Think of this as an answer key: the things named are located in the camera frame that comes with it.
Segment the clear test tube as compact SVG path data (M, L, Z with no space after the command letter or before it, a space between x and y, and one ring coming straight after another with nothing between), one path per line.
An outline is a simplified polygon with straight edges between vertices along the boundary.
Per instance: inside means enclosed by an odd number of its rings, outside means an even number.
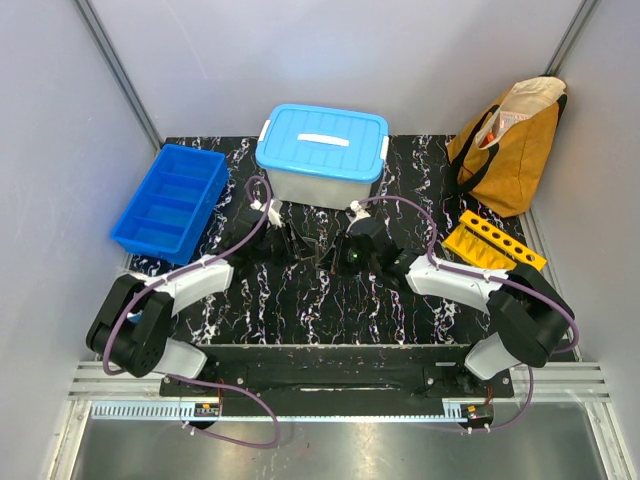
M308 267L310 275L318 278L321 271L318 268L321 259L321 250L316 239L302 238L304 247L301 249L301 261Z

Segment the white plastic tub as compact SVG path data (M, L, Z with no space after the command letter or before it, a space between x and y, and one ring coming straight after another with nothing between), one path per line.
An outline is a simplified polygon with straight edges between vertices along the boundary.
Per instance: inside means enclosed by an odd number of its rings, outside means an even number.
M343 210L369 196L373 185L265 170L275 196L293 203Z

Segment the light blue plastic lid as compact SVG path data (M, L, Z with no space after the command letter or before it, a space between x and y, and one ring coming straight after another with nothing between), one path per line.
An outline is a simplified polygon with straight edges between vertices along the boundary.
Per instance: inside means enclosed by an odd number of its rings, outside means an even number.
M265 170L371 184L382 174L388 145L389 125L379 115L282 104L263 125L256 161Z

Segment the yellow test tube rack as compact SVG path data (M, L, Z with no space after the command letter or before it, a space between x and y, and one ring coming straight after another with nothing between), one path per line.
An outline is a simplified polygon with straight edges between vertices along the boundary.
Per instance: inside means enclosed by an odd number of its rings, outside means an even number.
M547 259L467 210L443 246L466 263L480 268L512 270L518 264L541 271Z

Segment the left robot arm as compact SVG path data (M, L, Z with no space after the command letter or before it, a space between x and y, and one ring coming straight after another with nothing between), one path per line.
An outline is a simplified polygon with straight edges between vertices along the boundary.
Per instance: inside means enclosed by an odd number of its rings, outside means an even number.
M197 301L229 289L257 264L289 266L318 255L317 242L302 236L275 212L243 214L216 249L167 274L119 276L86 335L86 345L107 363L110 375L181 376L195 395L211 392L215 369L198 347L171 337L172 319Z

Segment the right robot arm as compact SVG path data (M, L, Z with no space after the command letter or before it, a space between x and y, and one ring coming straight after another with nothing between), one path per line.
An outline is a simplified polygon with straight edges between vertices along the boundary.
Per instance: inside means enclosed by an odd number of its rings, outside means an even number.
M491 334L471 347L454 373L456 387L468 396L516 365L544 367L574 320L535 268L481 269L431 258L399 247L372 217L340 231L318 267L343 277L372 273L392 290L441 297L488 315Z

